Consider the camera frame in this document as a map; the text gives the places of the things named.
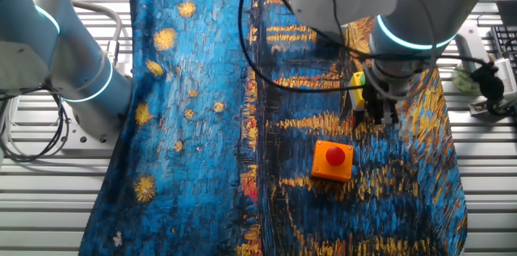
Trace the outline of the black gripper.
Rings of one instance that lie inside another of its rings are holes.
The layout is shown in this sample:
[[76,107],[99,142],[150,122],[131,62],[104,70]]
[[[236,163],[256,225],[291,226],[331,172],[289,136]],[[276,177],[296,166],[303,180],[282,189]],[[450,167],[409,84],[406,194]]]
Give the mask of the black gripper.
[[397,124],[399,122],[396,101],[384,98],[370,82],[363,88],[365,109],[373,115],[375,124]]

